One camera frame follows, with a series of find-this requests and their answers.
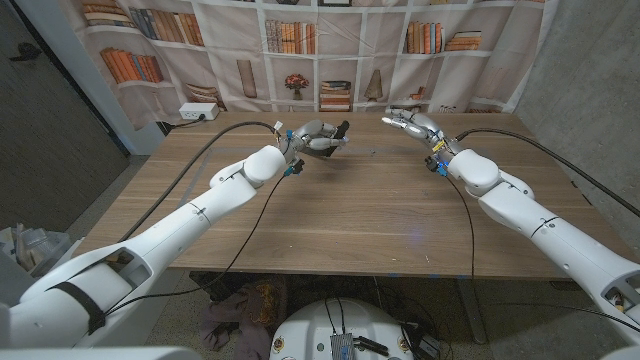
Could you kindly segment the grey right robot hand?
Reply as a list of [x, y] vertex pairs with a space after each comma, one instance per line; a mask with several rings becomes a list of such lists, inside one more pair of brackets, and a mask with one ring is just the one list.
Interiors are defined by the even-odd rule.
[[455, 156], [461, 151], [457, 142], [449, 138], [435, 121], [426, 115], [403, 109], [389, 109], [381, 121], [404, 130], [411, 138], [431, 148], [434, 153], [449, 152]]

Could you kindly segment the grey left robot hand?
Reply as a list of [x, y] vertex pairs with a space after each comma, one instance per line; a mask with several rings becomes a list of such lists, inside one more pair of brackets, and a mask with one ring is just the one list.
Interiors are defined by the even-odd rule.
[[297, 130], [287, 130], [280, 142], [280, 151], [287, 162], [292, 161], [298, 152], [316, 157], [330, 157], [337, 148], [349, 142], [346, 137], [349, 127], [348, 121], [343, 121], [335, 127], [318, 119], [312, 120]]

